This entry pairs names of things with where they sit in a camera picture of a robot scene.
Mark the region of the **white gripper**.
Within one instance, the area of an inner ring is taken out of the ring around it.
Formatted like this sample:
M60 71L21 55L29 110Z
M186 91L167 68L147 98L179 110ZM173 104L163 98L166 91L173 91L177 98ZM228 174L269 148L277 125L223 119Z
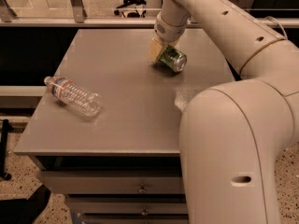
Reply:
M183 35L188 23L187 13L171 15L162 11L156 17L154 30L157 36L153 37L149 46L149 57L156 62L166 49L167 44L175 47Z

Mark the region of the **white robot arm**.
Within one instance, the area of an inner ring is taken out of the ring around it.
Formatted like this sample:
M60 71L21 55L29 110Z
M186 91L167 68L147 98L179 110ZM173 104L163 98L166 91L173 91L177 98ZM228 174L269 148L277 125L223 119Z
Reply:
M164 0L150 54L195 18L240 75L195 95L179 128L190 224L280 224L278 153L299 140L299 49L229 0Z

